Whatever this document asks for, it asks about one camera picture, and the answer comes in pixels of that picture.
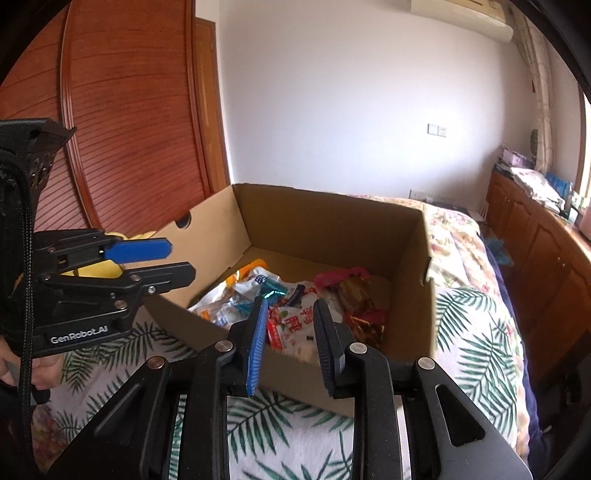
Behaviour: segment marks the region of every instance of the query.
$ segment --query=white wall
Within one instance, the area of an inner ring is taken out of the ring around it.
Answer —
[[[554,47],[548,44],[552,69],[552,137],[554,173],[574,182],[577,177],[581,148],[581,103],[579,84]]]
[[[418,17],[406,0],[220,0],[237,182],[484,197],[499,144],[529,152],[515,44]],[[447,138],[427,135],[427,124]]]
[[[220,20],[219,0],[195,0],[195,17],[218,23]]]

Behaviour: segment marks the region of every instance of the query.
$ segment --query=wooden wardrobe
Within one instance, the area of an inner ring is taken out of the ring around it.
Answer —
[[[192,0],[73,0],[0,86],[0,118],[77,132],[36,230],[160,229],[228,185],[215,24]]]

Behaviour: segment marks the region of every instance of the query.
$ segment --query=air conditioner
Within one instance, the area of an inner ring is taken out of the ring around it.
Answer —
[[[492,0],[411,0],[411,12],[473,30],[500,42],[513,37],[503,7]]]

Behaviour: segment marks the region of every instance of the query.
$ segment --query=curtain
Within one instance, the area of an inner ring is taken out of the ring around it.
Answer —
[[[550,59],[546,39],[536,26],[517,8],[512,8],[517,29],[523,40],[525,56],[534,80],[538,110],[538,153],[535,169],[545,174],[552,168],[553,145],[550,120],[550,92],[552,91]]]

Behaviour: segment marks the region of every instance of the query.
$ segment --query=blue item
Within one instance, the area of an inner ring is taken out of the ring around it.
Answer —
[[[117,264],[146,262],[166,258],[173,251],[173,246],[165,238],[148,238],[146,240],[126,240],[115,242],[105,249],[105,260]]]
[[[571,181],[562,180],[553,173],[548,172],[546,174],[546,180],[548,180],[548,183],[550,183],[552,188],[556,190],[558,195],[560,195],[564,200],[569,197],[573,190],[573,183]]]
[[[269,301],[269,305],[274,305],[287,294],[287,287],[276,282],[272,278],[265,277],[258,294]]]
[[[482,238],[482,242],[487,246],[492,255],[495,257],[496,263],[499,265],[512,267],[515,265],[509,256],[509,252],[504,247],[504,241],[499,238]]]
[[[254,395],[261,376],[262,353],[265,348],[267,320],[269,318],[269,302],[263,298],[256,319],[255,332],[252,335],[251,349],[248,352],[248,373],[246,375],[246,392]]]
[[[280,283],[276,282],[272,278],[264,277],[262,281],[262,285],[257,292],[257,296],[263,297],[267,300],[270,306],[274,306],[277,304],[285,295],[287,294],[288,288]],[[254,302],[250,300],[239,301],[234,304],[234,306],[238,309],[240,313],[242,313],[245,317],[248,317],[251,314],[252,307],[254,306]]]

